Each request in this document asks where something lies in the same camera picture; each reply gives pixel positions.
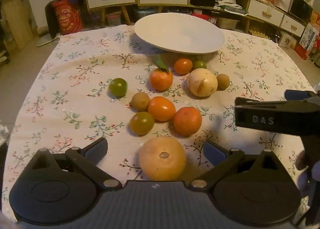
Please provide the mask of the brown kiwi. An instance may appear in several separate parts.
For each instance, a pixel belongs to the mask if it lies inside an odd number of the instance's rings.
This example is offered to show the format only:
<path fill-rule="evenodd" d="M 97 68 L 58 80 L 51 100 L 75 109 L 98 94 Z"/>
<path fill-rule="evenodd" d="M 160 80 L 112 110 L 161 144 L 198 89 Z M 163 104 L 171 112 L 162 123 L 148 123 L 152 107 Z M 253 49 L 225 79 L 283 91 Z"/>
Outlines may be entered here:
<path fill-rule="evenodd" d="M 229 87 L 229 85 L 230 85 L 229 76 L 227 76 L 226 74 L 219 74 L 216 78 L 217 78 L 217 83 L 218 83 L 219 89 L 225 90 Z"/>
<path fill-rule="evenodd" d="M 137 111 L 147 111 L 150 97 L 145 92 L 136 93 L 130 102 L 130 106 Z"/>

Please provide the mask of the pale yellow melon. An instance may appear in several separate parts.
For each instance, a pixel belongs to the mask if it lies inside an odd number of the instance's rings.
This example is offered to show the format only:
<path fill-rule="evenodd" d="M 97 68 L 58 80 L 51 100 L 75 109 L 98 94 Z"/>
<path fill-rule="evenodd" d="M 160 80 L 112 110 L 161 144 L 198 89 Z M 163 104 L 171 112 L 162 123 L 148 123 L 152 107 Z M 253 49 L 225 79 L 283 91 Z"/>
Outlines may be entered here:
<path fill-rule="evenodd" d="M 187 85 L 191 93 L 197 97 L 209 97 L 218 87 L 217 77 L 210 70 L 198 68 L 187 77 Z"/>

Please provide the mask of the green tomato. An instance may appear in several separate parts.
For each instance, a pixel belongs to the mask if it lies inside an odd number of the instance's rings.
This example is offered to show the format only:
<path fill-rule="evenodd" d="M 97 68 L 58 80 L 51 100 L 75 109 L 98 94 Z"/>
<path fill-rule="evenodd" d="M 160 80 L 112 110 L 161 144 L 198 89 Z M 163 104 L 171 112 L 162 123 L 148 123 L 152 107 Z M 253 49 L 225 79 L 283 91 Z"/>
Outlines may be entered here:
<path fill-rule="evenodd" d="M 193 70 L 198 69 L 198 68 L 204 68 L 207 69 L 207 65 L 204 61 L 202 60 L 195 60 L 193 61 Z"/>
<path fill-rule="evenodd" d="M 126 95 L 127 82 L 122 78 L 115 78 L 110 82 L 108 90 L 113 96 L 121 98 Z"/>

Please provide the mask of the large tan pomelo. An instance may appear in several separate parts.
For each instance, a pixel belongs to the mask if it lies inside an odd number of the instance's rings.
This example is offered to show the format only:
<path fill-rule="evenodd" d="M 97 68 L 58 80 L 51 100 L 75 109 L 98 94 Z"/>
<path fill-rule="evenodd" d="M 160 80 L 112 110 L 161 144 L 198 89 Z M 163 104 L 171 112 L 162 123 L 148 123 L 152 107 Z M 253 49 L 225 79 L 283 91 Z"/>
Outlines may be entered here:
<path fill-rule="evenodd" d="M 140 148 L 139 166 L 154 181 L 174 181 L 183 174 L 187 157 L 180 142 L 171 137 L 155 137 Z"/>

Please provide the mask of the yellow-green tomato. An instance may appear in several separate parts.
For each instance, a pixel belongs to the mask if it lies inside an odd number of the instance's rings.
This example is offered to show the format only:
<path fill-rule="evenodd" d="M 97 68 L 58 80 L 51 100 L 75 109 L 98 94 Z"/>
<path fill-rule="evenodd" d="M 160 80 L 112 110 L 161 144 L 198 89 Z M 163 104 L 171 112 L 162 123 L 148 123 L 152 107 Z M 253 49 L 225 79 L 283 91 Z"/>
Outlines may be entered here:
<path fill-rule="evenodd" d="M 155 119 L 148 112 L 139 112 L 135 114 L 130 122 L 129 126 L 132 132 L 136 135 L 146 135 L 149 133 L 155 124 Z"/>

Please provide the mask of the large orange tomato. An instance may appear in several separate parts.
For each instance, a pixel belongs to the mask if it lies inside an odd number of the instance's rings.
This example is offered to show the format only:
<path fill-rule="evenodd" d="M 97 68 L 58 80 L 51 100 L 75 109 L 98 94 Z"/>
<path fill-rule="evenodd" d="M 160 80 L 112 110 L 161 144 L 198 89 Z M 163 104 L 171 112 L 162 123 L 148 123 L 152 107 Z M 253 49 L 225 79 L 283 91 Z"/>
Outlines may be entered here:
<path fill-rule="evenodd" d="M 176 113 L 175 105 L 164 97 L 154 97 L 150 100 L 148 113 L 160 122 L 170 121 Z"/>

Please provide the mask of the leafy orange tangerine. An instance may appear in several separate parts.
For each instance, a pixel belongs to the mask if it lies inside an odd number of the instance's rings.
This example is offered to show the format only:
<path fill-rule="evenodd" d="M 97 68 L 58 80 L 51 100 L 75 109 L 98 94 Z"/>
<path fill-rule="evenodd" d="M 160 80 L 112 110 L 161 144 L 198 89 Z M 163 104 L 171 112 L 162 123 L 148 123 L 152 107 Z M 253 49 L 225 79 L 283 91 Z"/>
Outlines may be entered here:
<path fill-rule="evenodd" d="M 155 57 L 153 63 L 157 68 L 152 70 L 149 76 L 151 87 L 161 92 L 168 90 L 173 83 L 173 74 L 171 70 L 164 63 L 160 55 Z"/>

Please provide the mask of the hand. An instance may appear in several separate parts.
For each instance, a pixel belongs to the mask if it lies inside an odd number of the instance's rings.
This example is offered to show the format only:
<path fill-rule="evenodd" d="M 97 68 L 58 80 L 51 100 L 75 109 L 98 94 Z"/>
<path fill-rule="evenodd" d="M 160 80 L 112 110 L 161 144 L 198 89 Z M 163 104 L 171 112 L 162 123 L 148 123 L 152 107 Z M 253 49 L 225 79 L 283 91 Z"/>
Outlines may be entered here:
<path fill-rule="evenodd" d="M 298 188 L 302 196 L 307 196 L 310 194 L 310 184 L 308 183 L 309 177 L 308 173 L 312 174 L 312 178 L 319 181 L 319 161 L 310 168 L 306 163 L 305 151 L 303 150 L 296 159 L 296 169 L 303 172 L 298 178 Z"/>

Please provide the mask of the floral tablecloth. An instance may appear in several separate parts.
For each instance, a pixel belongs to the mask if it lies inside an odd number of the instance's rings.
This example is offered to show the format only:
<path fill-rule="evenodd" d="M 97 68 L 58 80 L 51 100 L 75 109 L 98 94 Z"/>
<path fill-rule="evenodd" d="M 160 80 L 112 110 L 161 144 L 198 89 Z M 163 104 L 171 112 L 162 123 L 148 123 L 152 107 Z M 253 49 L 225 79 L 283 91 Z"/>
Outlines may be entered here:
<path fill-rule="evenodd" d="M 60 38 L 17 115 L 5 162 L 2 211 L 14 214 L 9 193 L 24 167 L 40 148 L 52 153 L 88 145 L 98 138 L 108 141 L 107 156 L 99 167 L 122 183 L 144 180 L 138 151 L 154 137 L 175 137 L 184 147 L 187 167 L 183 180 L 190 181 L 211 165 L 204 155 L 204 142 L 211 140 L 226 149 L 248 154 L 272 150 L 296 180 L 295 160 L 303 150 L 299 137 L 238 128 L 234 101 L 245 97 L 259 101 L 283 100 L 288 89 L 310 90 L 311 85 L 293 60 L 276 43 L 263 38 L 224 30 L 224 47 L 201 56 L 209 71 L 230 79 L 227 89 L 210 97 L 195 97 L 187 76 L 174 74 L 170 87 L 155 90 L 149 78 L 156 72 L 156 59 L 168 67 L 178 54 L 163 52 L 140 40 L 133 27 L 121 25 L 84 31 Z M 145 93 L 161 113 L 193 107 L 202 117 L 200 129 L 182 137 L 161 119 L 144 136 L 137 136 L 129 123 L 136 110 L 133 96 Z"/>

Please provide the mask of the black microwave oven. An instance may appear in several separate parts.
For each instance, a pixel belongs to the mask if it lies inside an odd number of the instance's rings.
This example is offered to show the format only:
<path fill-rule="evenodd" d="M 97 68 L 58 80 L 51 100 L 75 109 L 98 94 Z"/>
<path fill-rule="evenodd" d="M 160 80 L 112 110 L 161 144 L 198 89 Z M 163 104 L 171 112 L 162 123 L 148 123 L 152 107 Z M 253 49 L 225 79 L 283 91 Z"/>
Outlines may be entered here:
<path fill-rule="evenodd" d="M 313 8 L 305 0 L 290 0 L 288 13 L 299 20 L 309 23 Z"/>

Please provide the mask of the large white plate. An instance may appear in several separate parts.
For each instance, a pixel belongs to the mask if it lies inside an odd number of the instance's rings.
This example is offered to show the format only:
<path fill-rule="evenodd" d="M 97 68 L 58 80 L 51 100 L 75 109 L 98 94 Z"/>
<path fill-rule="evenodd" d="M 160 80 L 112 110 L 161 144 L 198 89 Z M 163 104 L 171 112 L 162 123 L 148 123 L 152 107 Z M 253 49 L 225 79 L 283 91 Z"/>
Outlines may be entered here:
<path fill-rule="evenodd" d="M 135 23 L 134 30 L 146 43 L 182 54 L 209 54 L 226 43 L 224 33 L 214 24 L 174 12 L 145 16 Z"/>

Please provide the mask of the red box under cabinet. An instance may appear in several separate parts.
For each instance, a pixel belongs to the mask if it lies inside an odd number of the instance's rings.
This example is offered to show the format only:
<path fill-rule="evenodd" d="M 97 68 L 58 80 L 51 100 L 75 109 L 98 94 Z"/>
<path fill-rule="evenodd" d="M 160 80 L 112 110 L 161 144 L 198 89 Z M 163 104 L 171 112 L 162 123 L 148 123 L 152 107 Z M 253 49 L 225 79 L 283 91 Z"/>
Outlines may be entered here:
<path fill-rule="evenodd" d="M 201 18 L 203 20 L 206 20 L 212 24 L 216 24 L 216 18 L 210 15 L 205 15 L 205 14 L 198 14 L 198 13 L 192 13 L 193 16 L 197 18 Z"/>

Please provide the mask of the orange printed bag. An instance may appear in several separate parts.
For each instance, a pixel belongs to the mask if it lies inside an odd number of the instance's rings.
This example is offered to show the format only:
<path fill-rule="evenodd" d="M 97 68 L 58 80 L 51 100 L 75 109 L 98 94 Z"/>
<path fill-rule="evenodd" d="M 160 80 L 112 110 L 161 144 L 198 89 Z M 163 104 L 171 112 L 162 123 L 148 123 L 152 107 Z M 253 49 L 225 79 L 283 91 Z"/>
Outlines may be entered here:
<path fill-rule="evenodd" d="M 69 0 L 61 0 L 52 4 L 57 17 L 61 35 L 73 34 L 83 29 L 80 7 Z"/>

